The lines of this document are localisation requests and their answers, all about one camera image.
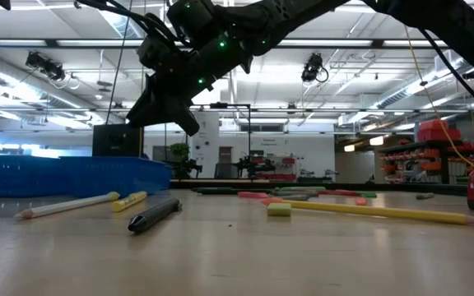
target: white pencil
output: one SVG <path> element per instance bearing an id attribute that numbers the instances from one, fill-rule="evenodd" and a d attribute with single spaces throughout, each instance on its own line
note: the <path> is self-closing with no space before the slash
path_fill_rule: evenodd
<path id="1" fill-rule="evenodd" d="M 117 192 L 109 192 L 103 196 L 83 198 L 75 201 L 65 201 L 48 206 L 38 206 L 36 208 L 27 209 L 17 213 L 14 218 L 33 219 L 43 215 L 50 215 L 65 210 L 77 209 L 83 206 L 91 206 L 101 202 L 115 201 L 119 197 L 120 195 Z"/>

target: blue plastic container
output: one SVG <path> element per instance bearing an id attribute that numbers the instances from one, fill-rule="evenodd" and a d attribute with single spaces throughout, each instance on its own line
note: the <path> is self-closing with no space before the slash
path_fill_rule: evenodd
<path id="1" fill-rule="evenodd" d="M 137 157 L 62 157 L 67 188 L 75 197 L 118 192 L 153 194 L 167 189 L 172 169 L 167 164 Z"/>
<path id="2" fill-rule="evenodd" d="M 44 197 L 65 192 L 60 160 L 0 155 L 0 197 Z"/>

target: wooden table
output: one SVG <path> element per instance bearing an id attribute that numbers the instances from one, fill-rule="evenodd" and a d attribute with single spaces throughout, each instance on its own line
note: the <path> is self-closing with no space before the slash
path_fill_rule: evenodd
<path id="1" fill-rule="evenodd" d="M 168 196 L 183 201 L 181 213 L 128 232 L 132 215 Z M 178 190 L 118 214 L 102 204 L 11 218 L 61 200 L 0 199 L 0 296 L 474 296 L 474 226 L 302 210 L 267 217 L 257 201 Z M 467 212 L 463 197 L 387 192 L 370 202 Z"/>

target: yellow highlighter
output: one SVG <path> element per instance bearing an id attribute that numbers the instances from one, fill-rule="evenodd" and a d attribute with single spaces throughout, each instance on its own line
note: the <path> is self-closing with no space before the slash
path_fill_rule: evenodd
<path id="1" fill-rule="evenodd" d="M 128 197 L 119 201 L 113 202 L 113 212 L 120 212 L 129 208 L 132 205 L 136 205 L 138 202 L 143 201 L 147 197 L 147 192 L 135 192 L 129 194 Z"/>

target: black marker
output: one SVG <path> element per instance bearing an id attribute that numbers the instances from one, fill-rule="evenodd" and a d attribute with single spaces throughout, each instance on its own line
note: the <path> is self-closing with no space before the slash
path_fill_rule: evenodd
<path id="1" fill-rule="evenodd" d="M 176 198 L 169 199 L 132 217 L 129 221 L 128 229 L 135 234 L 139 234 L 153 227 L 153 225 L 164 219 L 167 215 L 179 210 L 182 210 L 180 201 Z"/>

